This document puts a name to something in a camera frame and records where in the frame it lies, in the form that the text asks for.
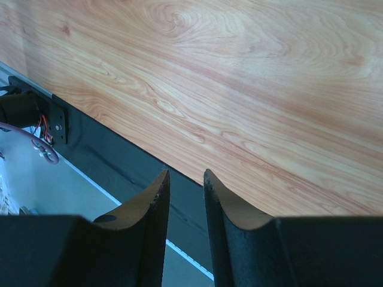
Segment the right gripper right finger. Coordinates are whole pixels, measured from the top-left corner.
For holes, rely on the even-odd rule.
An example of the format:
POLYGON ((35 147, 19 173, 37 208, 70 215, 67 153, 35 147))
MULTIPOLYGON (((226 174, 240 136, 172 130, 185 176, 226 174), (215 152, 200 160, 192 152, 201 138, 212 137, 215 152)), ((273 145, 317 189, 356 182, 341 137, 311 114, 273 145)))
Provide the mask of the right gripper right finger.
POLYGON ((203 177, 216 286, 381 286, 381 216, 271 216, 203 177))

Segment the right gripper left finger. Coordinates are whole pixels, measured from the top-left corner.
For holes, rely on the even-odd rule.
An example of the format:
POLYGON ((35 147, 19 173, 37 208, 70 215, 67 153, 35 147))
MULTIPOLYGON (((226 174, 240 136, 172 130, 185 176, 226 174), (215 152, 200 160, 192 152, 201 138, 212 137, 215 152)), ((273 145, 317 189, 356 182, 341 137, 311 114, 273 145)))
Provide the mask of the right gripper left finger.
POLYGON ((2 286, 160 286, 170 174, 88 221, 75 215, 1 216, 2 286))

